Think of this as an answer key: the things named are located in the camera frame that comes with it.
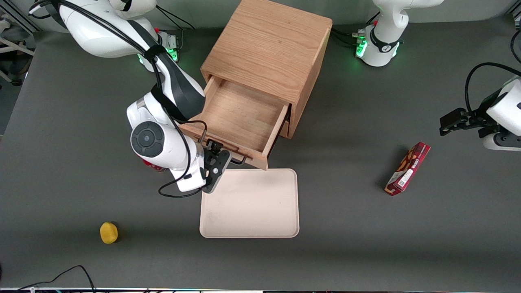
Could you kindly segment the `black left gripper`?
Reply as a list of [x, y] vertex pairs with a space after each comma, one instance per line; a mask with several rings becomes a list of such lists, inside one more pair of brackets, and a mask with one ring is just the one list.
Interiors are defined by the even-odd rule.
[[[483, 139], [488, 135], [493, 135], [499, 132], [499, 130], [505, 130], [503, 126], [487, 113], [489, 108], [498, 104], [498, 102], [500, 102], [505, 96], [506, 93], [491, 93], [489, 96], [484, 98], [480, 105], [475, 109], [471, 108], [470, 102], [468, 101], [468, 112], [473, 117], [471, 120], [481, 127], [480, 130], [478, 130], [480, 139]], [[465, 129], [467, 126], [467, 111], [464, 108], [456, 108], [440, 118], [440, 135], [446, 136], [450, 132]]]

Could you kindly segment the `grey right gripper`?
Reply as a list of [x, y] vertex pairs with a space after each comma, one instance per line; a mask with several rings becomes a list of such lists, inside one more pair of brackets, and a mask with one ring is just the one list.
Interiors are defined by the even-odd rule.
[[223, 145], [214, 140], [207, 140], [205, 149], [204, 169], [207, 171], [204, 193], [212, 193], [220, 181], [221, 176], [231, 161], [231, 153], [222, 151]]

